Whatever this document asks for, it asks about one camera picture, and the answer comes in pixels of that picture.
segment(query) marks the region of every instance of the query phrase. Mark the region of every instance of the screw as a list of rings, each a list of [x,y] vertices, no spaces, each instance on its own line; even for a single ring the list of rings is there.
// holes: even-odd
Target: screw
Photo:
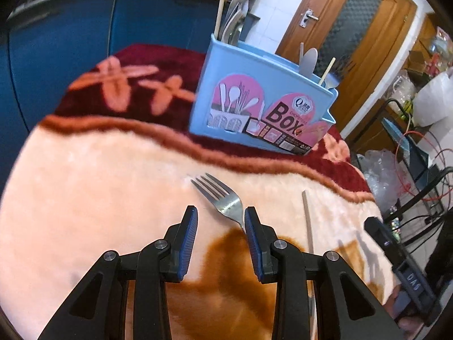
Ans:
[[[273,246],[277,249],[285,249],[288,246],[288,243],[284,240],[279,239],[273,242]]]
[[[334,252],[334,251],[328,251],[326,253],[326,257],[328,260],[330,261],[338,261],[338,259],[340,258],[340,256],[338,255],[337,252]]]
[[[116,253],[114,251],[108,251],[104,253],[104,259],[106,261],[112,261],[116,257]]]
[[[167,241],[164,239],[159,239],[154,243],[154,246],[157,249],[164,249],[168,245]]]

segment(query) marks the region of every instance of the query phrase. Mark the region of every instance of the blue plastic container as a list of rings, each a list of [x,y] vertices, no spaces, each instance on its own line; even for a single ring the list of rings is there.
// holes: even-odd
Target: blue plastic container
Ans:
[[[335,124],[338,92],[298,73],[298,65],[211,35],[189,131],[282,153],[305,154]]]

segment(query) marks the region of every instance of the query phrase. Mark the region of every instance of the door glass window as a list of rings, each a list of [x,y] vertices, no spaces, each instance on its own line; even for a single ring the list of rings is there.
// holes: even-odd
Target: door glass window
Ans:
[[[382,0],[346,0],[319,49],[314,73],[321,76],[332,58],[348,58],[359,46]]]

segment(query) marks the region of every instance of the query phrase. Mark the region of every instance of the barcode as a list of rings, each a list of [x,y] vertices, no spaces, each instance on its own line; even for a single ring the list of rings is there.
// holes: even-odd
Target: barcode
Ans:
[[[281,142],[279,147],[287,151],[292,151],[294,148],[294,146],[291,143],[288,143],[287,141]]]

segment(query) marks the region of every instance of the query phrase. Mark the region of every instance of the fleece blanket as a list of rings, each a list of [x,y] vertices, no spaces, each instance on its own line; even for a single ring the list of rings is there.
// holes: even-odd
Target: fleece blanket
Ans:
[[[187,50],[130,46],[76,79],[31,132],[0,209],[0,304],[25,340],[103,252],[140,251],[191,204],[199,223],[189,272],[167,285],[173,338],[270,339],[276,287],[258,282],[239,226],[191,184],[205,172],[280,238],[335,250],[381,302],[391,293],[390,265],[363,230],[379,210],[335,127],[305,156],[191,135],[203,62]]]

